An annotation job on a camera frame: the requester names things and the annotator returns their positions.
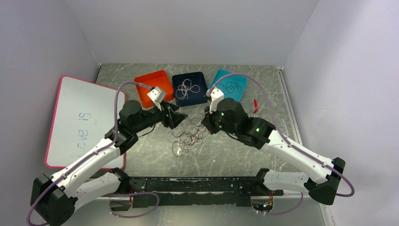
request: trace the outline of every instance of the navy blue bin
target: navy blue bin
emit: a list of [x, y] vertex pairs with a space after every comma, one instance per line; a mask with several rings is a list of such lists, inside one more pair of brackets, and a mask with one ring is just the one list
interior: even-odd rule
[[173, 75], [172, 87], [176, 105], [180, 107], [199, 105], [208, 101], [205, 95], [208, 86], [202, 72]]

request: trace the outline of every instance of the wall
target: wall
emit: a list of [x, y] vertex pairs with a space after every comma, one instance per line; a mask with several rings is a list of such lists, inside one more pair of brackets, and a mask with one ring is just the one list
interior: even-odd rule
[[283, 65], [319, 0], [66, 0], [102, 63]]
[[33, 180], [51, 172], [44, 154], [59, 79], [94, 81], [98, 67], [61, 0], [2, 0], [0, 21], [0, 218], [22, 226]]
[[396, 0], [321, 0], [285, 65], [305, 145], [345, 159], [356, 188], [331, 207], [337, 226], [399, 222], [398, 12]]

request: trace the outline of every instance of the orange bin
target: orange bin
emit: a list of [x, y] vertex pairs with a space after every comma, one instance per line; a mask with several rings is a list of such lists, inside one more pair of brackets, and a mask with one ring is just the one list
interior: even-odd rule
[[[172, 84], [170, 84], [168, 75], [166, 74], [166, 71], [164, 71], [164, 70], [139, 76], [139, 77], [135, 78], [135, 82], [141, 82], [141, 83], [144, 83], [151, 87], [158, 86], [166, 93], [166, 96], [163, 99], [164, 101], [171, 101], [171, 100], [173, 100], [173, 98], [175, 98]], [[152, 101], [147, 96], [147, 93], [149, 92], [149, 90], [144, 87], [137, 86], [137, 85], [136, 85], [136, 88], [137, 88], [137, 92], [138, 92], [138, 95], [140, 97], [140, 101], [141, 101], [141, 104], [143, 105], [143, 107], [144, 108], [152, 107]]]

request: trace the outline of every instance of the floor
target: floor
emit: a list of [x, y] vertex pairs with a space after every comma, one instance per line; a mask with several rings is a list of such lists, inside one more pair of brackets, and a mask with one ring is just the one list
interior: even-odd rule
[[[169, 79], [173, 75], [198, 72], [204, 74], [209, 86], [217, 70], [245, 73], [255, 77], [267, 89], [273, 111], [282, 131], [294, 139], [293, 128], [287, 111], [283, 90], [277, 71], [273, 66], [257, 65], [187, 65], [187, 64], [102, 64], [97, 83], [117, 88], [125, 81], [158, 70], [165, 70]], [[137, 99], [138, 94], [134, 85], [122, 89], [127, 99]], [[256, 98], [259, 111], [255, 115], [252, 101]], [[271, 121], [270, 110], [266, 105], [260, 89], [252, 81], [248, 81], [241, 103], [249, 116], [257, 116]], [[200, 118], [206, 104], [182, 107], [181, 112], [189, 115], [188, 119]], [[173, 132], [192, 129], [190, 120], [186, 119], [181, 127]], [[208, 135], [195, 148], [175, 157], [172, 153], [173, 138], [170, 129], [158, 124], [155, 130], [142, 138], [127, 152], [124, 168], [130, 176], [166, 176], [166, 177], [212, 177], [212, 176], [254, 176], [260, 168], [277, 171], [298, 171], [284, 160], [271, 153], [261, 152], [250, 148], [227, 137], [224, 133]]]

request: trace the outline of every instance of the plastic container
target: plastic container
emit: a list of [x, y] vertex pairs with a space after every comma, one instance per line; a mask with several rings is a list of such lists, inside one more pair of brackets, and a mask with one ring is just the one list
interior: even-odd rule
[[[188, 89], [187, 91], [181, 90], [184, 89], [182, 87], [183, 82]], [[172, 76], [172, 86], [175, 91], [176, 105], [180, 107], [199, 105], [208, 101], [205, 96], [208, 86], [202, 72], [174, 75]]]
[[[166, 71], [164, 71], [164, 70], [152, 72], [150, 74], [145, 74], [145, 75], [136, 77], [135, 82], [141, 82], [141, 83], [144, 83], [151, 87], [158, 86], [166, 93], [166, 96], [163, 99], [164, 101], [171, 101], [171, 100], [173, 100], [173, 98], [175, 98], [174, 94], [173, 94], [172, 84], [170, 84], [168, 75], [166, 74]], [[149, 90], [144, 87], [137, 86], [137, 85], [136, 85], [136, 88], [137, 88], [137, 92], [138, 92], [138, 95], [140, 97], [140, 101], [141, 101], [141, 104], [143, 105], [143, 107], [144, 108], [152, 107], [152, 101], [147, 96], [147, 93], [149, 92]]]
[[[228, 72], [226, 70], [219, 69], [209, 88], [213, 86], [213, 84], [217, 80], [230, 73], [231, 72]], [[221, 80], [220, 83], [217, 85], [217, 88], [224, 93], [224, 98], [231, 97], [235, 101], [239, 102], [242, 98], [242, 94], [244, 93], [245, 87], [247, 86], [247, 81], [248, 79], [246, 77], [234, 75]]]

